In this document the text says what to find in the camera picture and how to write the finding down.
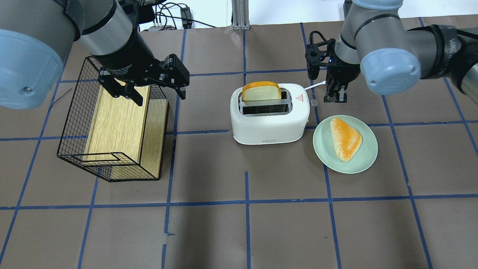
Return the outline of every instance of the plate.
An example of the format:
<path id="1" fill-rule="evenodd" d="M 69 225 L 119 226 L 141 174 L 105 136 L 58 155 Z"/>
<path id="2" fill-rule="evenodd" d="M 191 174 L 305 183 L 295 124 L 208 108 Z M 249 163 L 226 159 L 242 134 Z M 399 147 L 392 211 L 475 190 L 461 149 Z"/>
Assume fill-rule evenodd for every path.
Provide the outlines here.
<path id="1" fill-rule="evenodd" d="M 335 153 L 330 132 L 330 121 L 333 118 L 345 121 L 362 135 L 360 147 L 348 162 L 341 161 Z M 367 170 L 375 162 L 379 152 L 377 138 L 370 127 L 361 120 L 346 115 L 332 116 L 323 120 L 314 131 L 313 143 L 319 159 L 330 169 L 344 174 L 356 174 Z"/>

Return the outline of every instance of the blue joint cap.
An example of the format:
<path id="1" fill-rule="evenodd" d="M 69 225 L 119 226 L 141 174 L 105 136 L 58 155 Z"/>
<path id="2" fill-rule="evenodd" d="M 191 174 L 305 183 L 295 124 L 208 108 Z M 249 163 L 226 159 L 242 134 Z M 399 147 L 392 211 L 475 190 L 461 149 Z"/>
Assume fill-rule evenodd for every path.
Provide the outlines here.
<path id="1" fill-rule="evenodd" d="M 380 95 L 405 91 L 421 76 L 420 62 L 412 53 L 398 48 L 370 52 L 360 63 L 367 86 Z"/>
<path id="2" fill-rule="evenodd" d="M 403 0 L 352 0 L 352 2 L 371 10 L 397 10 L 403 5 Z"/>
<path id="3" fill-rule="evenodd" d="M 47 44 L 0 29 L 0 106 L 40 106 L 62 73 L 60 56 Z"/>

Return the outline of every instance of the black metal basket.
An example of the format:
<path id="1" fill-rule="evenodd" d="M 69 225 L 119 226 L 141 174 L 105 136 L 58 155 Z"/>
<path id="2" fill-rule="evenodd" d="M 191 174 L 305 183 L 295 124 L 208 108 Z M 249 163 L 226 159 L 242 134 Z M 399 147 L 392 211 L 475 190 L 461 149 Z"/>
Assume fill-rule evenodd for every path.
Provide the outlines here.
<path id="1" fill-rule="evenodd" d="M 138 162 L 122 152 L 85 154 L 88 134 L 95 113 L 101 85 L 97 82 L 101 64 L 93 57 L 86 57 L 81 67 L 68 116 L 63 128 L 56 155 L 81 169 L 108 182 L 159 180 Z M 166 99 L 161 88 L 151 85 L 149 100 Z M 85 156 L 105 156 L 98 160 L 85 160 Z"/>

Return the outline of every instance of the toaster logo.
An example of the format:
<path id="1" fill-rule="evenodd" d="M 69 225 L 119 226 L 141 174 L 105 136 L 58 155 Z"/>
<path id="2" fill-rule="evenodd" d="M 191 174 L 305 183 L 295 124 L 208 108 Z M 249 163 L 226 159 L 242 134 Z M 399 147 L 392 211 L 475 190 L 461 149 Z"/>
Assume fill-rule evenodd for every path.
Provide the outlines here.
<path id="1" fill-rule="evenodd" d="M 296 99 L 303 102 L 304 101 L 304 95 L 301 93 L 299 96 L 296 97 Z"/>

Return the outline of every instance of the wooden block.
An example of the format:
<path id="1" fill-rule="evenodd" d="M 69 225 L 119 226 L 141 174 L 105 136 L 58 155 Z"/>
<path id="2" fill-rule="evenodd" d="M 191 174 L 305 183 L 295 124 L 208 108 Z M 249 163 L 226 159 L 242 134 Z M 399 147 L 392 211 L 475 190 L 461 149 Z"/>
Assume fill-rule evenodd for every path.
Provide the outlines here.
<path id="1" fill-rule="evenodd" d="M 113 98 L 101 87 L 85 148 L 85 154 L 101 155 L 85 155 L 83 164 L 98 166 L 105 160 L 113 164 L 117 159 L 109 153 L 122 152 L 158 178 L 168 101 L 149 100 L 150 86 L 135 89 L 143 96 L 141 107 L 123 97 Z"/>

